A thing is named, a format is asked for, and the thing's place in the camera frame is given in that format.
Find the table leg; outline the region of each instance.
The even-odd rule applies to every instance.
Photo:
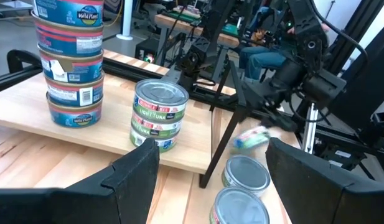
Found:
[[[167,38],[167,33],[168,33],[167,28],[161,28],[160,41],[159,41],[159,46],[157,48],[158,55],[157,55],[157,59],[156,59],[156,64],[160,65],[160,66],[164,66],[164,61],[166,59],[167,49],[164,49],[163,46],[164,46],[164,42],[166,41],[166,38]]]
[[[228,47],[225,47],[225,46],[221,46],[220,47],[220,53],[219,53],[219,58],[217,60],[217,63],[215,64],[215,70],[214,70],[214,73],[212,75],[212,79],[214,81],[218,81],[219,80],[219,76],[221,75],[222,73],[222,70],[223,70],[223,64],[224,64],[224,61],[225,61],[225,57],[228,53]]]

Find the wooden table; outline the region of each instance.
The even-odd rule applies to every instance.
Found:
[[[161,74],[167,72],[165,68],[114,52],[106,51],[105,56],[150,71],[156,69]],[[117,78],[112,79],[111,82],[114,80],[127,83],[122,85],[122,88],[127,88],[129,84],[129,81]],[[223,92],[232,94],[234,90],[224,88]],[[208,109],[208,105],[199,102],[194,102],[194,106],[202,110]],[[232,112],[216,109],[212,116],[212,144],[216,146]],[[233,135],[252,128],[258,123],[259,121],[249,118],[236,127]],[[270,131],[272,136],[298,147],[293,133],[286,133],[279,129]],[[230,156],[231,145],[229,144],[227,148],[206,189],[199,188],[198,174],[161,165],[148,223],[208,223],[208,213],[214,198],[223,188],[220,173]],[[265,150],[266,146],[263,146],[252,156],[266,165]],[[0,188],[66,187],[94,174],[117,158],[119,155],[112,152],[0,126]],[[262,200],[268,209],[271,224],[291,223],[273,184],[268,187]]]
[[[164,16],[162,14],[158,14],[154,17],[154,22],[157,24],[158,27],[161,28],[160,41],[159,41],[159,46],[158,46],[158,50],[160,50],[160,49],[162,49],[162,46],[164,45],[164,41],[167,37],[168,30],[175,23],[175,19],[168,17],[168,16]],[[192,31],[192,29],[193,29],[193,27],[189,23],[183,22],[183,21],[177,21],[177,24],[174,27],[174,32],[182,32],[185,34],[189,34]],[[199,36],[202,32],[203,32],[203,28],[197,27],[194,30],[194,35]],[[217,64],[215,65],[215,70],[214,70],[214,73],[212,76],[212,78],[215,81],[218,80],[218,78],[221,74],[221,71],[223,69],[223,62],[225,61],[225,56],[228,52],[228,49],[237,47],[239,45],[239,41],[235,37],[231,37],[231,36],[226,35],[226,34],[220,34],[219,38],[218,38],[218,44],[221,46],[220,47],[220,53],[219,53]],[[158,65],[164,66],[164,60],[163,59],[165,58],[165,56],[166,56],[165,53],[161,52],[161,54],[159,54],[157,56],[156,63]]]

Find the tuna can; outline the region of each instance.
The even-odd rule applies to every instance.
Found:
[[[147,79],[135,86],[134,110],[151,121],[179,121],[185,114],[189,94],[181,86],[158,79]]]
[[[38,46],[47,52],[69,57],[101,54],[103,26],[82,28],[48,22],[33,14]]]
[[[210,224],[269,224],[264,203],[239,187],[222,189],[215,197]]]
[[[94,57],[74,58],[40,50],[45,75],[65,83],[90,83],[101,77],[103,51]]]
[[[48,84],[50,100],[63,106],[88,106],[97,103],[103,97],[103,79],[84,84],[71,84],[51,80],[45,77]]]
[[[34,14],[58,24],[99,27],[103,22],[103,0],[34,0]]]
[[[266,168],[255,159],[248,156],[233,156],[222,172],[222,184],[225,187],[241,187],[257,197],[271,183],[271,177]]]
[[[170,138],[175,136],[180,130],[181,123],[182,121],[176,121],[172,124],[156,123],[143,119],[135,111],[131,119],[131,124],[137,132],[152,138]]]
[[[139,134],[137,131],[131,127],[131,131],[129,132],[129,138],[131,142],[136,146],[140,146],[149,136]],[[159,146],[160,152],[167,152],[172,149],[176,144],[176,137],[173,136],[167,139],[155,139],[156,144]]]
[[[102,101],[83,107],[62,106],[53,103],[47,93],[47,101],[52,121],[68,128],[84,128],[99,121]]]

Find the can lid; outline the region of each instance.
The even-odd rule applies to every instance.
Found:
[[[228,160],[226,169],[238,185],[251,191],[264,190],[271,182],[266,168],[248,156],[233,156]]]
[[[159,79],[138,82],[135,92],[146,101],[165,106],[183,105],[189,99],[188,92],[180,85]]]
[[[220,223],[268,224],[269,215],[262,201],[239,187],[227,187],[215,198],[215,211]]]

